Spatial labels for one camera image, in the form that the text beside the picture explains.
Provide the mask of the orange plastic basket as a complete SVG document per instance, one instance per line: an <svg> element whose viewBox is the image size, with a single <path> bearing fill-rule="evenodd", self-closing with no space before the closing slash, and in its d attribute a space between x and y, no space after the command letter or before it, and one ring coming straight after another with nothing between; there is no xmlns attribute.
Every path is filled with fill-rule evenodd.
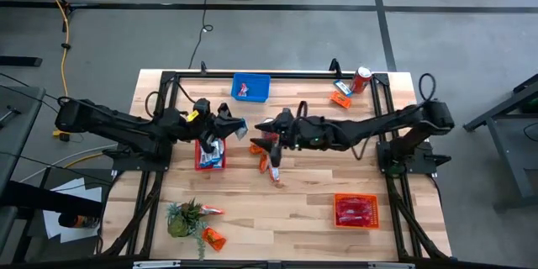
<svg viewBox="0 0 538 269"><path fill-rule="evenodd" d="M373 211L374 211L374 215L372 215L371 217L373 219L375 219L377 221L377 223L375 225L373 225L373 226L368 226L368 227L354 227L354 226L338 225L336 223L336 220L338 218L338 216L336 214L336 210L338 208L338 206L336 205L336 201L338 199L341 199L341 198L344 198L344 197L366 197L366 198L370 198L370 199L374 200L376 202L376 205L371 207L373 209ZM380 228L380 221L379 221L379 210L378 210L377 196L376 195L371 195L371 194L361 194L361 193L335 193L334 194L334 225L337 228L348 228L348 229L379 229Z"/></svg>

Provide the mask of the black metal stand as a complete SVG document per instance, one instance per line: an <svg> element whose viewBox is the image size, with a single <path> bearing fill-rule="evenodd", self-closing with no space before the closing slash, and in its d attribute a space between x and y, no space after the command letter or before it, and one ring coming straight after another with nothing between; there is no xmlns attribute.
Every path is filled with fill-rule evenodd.
<svg viewBox="0 0 538 269"><path fill-rule="evenodd" d="M519 197L494 205L498 211L538 206L538 187L529 178L538 173L538 73L516 86L512 95L463 125L467 132L485 126L499 158L518 188Z"/></svg>

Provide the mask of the green potted succulent plant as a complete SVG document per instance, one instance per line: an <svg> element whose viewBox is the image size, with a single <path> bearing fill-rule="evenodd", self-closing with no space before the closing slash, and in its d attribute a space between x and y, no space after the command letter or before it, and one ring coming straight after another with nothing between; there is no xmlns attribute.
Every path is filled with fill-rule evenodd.
<svg viewBox="0 0 538 269"><path fill-rule="evenodd" d="M203 205L193 198L187 203L170 203L166 208L167 232L172 238L192 236L197 242L198 259L205 258L203 232L208 225L202 221Z"/></svg>

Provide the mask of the orange black hand tool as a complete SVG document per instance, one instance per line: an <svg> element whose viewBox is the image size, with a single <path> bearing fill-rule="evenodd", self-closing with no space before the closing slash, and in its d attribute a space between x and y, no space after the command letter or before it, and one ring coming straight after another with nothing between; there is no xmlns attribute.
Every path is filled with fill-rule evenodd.
<svg viewBox="0 0 538 269"><path fill-rule="evenodd" d="M58 224L65 228L73 229L93 229L99 226L99 218L75 215L75 214L61 214L58 217Z"/></svg>

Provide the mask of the flat black floor bar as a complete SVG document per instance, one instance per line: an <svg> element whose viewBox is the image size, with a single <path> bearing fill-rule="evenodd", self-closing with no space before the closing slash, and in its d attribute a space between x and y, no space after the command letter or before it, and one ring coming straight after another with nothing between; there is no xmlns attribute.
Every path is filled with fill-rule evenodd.
<svg viewBox="0 0 538 269"><path fill-rule="evenodd" d="M0 55L0 66L40 67L42 62L39 57Z"/></svg>

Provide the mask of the blue plastic basket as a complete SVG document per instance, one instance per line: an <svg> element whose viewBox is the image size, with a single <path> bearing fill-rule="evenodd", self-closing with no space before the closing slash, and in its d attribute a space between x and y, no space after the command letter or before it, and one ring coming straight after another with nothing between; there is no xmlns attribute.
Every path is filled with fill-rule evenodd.
<svg viewBox="0 0 538 269"><path fill-rule="evenodd" d="M238 97L240 85L245 83L249 88L246 97ZM230 95L238 101L264 103L270 92L271 77L266 74L235 73L232 81Z"/></svg>

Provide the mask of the white paper sheets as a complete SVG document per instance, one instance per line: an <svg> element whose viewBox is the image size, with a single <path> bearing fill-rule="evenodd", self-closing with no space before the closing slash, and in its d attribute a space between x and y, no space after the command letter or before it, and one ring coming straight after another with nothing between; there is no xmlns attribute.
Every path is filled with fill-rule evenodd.
<svg viewBox="0 0 538 269"><path fill-rule="evenodd" d="M85 181L78 178L58 187L52 188L52 191L72 195L79 198L85 198L96 202L102 201L102 188L86 188ZM45 231L49 239L59 235L60 242L70 242L73 240L85 239L98 234L98 225L92 228L67 228L60 226L58 218L60 214L54 211L43 210Z"/></svg>

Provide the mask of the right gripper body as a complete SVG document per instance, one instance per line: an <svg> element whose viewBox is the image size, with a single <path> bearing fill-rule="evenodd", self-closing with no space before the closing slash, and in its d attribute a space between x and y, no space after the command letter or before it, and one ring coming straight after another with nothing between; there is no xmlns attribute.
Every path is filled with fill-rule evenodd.
<svg viewBox="0 0 538 269"><path fill-rule="evenodd" d="M289 108L277 116L278 144L281 147L308 150L329 150L335 147L335 131L324 117L295 118Z"/></svg>

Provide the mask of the grey side table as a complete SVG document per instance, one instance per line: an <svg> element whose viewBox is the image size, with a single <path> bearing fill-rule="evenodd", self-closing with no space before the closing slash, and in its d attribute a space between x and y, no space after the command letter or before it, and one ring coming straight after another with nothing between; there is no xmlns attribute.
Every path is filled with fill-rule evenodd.
<svg viewBox="0 0 538 269"><path fill-rule="evenodd" d="M29 138L41 108L45 89L39 87L0 87L0 195Z"/></svg>

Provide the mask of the red plastic basket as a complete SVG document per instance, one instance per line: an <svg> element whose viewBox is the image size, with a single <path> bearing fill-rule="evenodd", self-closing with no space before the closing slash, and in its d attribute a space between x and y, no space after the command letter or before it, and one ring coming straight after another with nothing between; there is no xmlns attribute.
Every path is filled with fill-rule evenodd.
<svg viewBox="0 0 538 269"><path fill-rule="evenodd" d="M206 172L209 172L209 171L222 171L223 169L225 169L226 167L226 141L225 140L222 140L224 142L224 158L223 158L223 162L222 162L222 167L221 168L215 168L214 167L214 164L212 165L208 165L206 167L200 167L198 164L199 164L199 160L200 160L200 151L199 149L202 148L201 145L199 144L199 141L196 140L195 141L195 153L194 153L194 169L196 171L206 171Z"/></svg>

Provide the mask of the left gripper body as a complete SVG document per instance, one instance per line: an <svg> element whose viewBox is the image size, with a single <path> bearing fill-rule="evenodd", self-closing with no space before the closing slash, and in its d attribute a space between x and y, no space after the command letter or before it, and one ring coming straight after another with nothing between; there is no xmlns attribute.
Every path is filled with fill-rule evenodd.
<svg viewBox="0 0 538 269"><path fill-rule="evenodd" d="M215 128L216 116L211 112L210 101L206 98L200 98L193 104L193 110L188 115L188 128L191 135L200 135L208 132L216 134Z"/></svg>

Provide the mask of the red Twizzlers candy pack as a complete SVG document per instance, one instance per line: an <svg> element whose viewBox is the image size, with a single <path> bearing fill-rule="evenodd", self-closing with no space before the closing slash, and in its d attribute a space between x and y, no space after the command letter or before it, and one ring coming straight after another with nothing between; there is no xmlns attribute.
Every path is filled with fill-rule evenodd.
<svg viewBox="0 0 538 269"><path fill-rule="evenodd" d="M372 208L365 207L341 207L337 208L338 217L367 217L374 215Z"/></svg>
<svg viewBox="0 0 538 269"><path fill-rule="evenodd" d="M376 202L366 197L344 197L336 201L339 208L370 208L376 205Z"/></svg>
<svg viewBox="0 0 538 269"><path fill-rule="evenodd" d="M338 217L336 223L343 226L368 227L375 225L377 221L371 216L350 215Z"/></svg>

